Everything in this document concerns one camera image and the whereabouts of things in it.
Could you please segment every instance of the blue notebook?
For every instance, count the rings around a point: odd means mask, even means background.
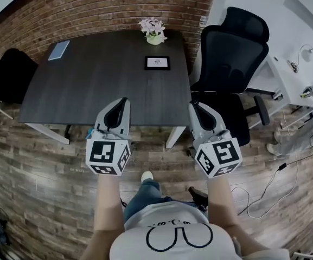
[[[61,58],[68,44],[69,44],[69,41],[63,41],[55,45],[52,53],[50,54],[48,58],[48,61]]]

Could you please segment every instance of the black office chair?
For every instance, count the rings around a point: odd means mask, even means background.
[[[8,49],[0,59],[0,101],[21,104],[38,64],[18,49]]]
[[[205,27],[201,35],[202,69],[191,87],[192,99],[216,110],[240,146],[250,141],[246,116],[259,113],[263,125],[270,123],[261,97],[255,96],[256,106],[244,110],[237,95],[267,56],[269,36],[262,18],[234,7],[227,9],[221,26]]]

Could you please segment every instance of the desk lamp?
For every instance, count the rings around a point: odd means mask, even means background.
[[[309,46],[309,49],[302,50],[305,46]],[[294,63],[290,60],[288,60],[288,65],[293,70],[293,72],[298,73],[298,66],[299,66],[299,55],[301,54],[302,58],[309,63],[312,60],[312,54],[313,54],[313,47],[309,44],[304,44],[301,46],[298,52],[297,56],[297,63]]]

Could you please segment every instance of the dark wooden table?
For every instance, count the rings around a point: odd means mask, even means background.
[[[166,31],[158,46],[139,30],[71,38],[62,58],[45,53],[21,105],[28,124],[92,125],[110,102],[127,97],[131,124],[188,126],[190,85],[182,36]],[[170,70],[145,70],[146,56],[169,56]]]

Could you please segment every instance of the shoe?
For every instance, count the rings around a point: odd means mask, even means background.
[[[273,137],[274,139],[277,141],[277,143],[281,144],[281,139],[282,139],[282,136],[280,134],[280,131],[275,131],[273,133]]]
[[[143,182],[145,179],[154,179],[150,171],[143,172],[142,177],[140,178],[140,182]]]
[[[266,149],[268,152],[270,152],[271,154],[275,155],[275,156],[280,156],[280,153],[277,153],[276,151],[274,151],[274,145],[273,144],[267,144],[266,145]]]

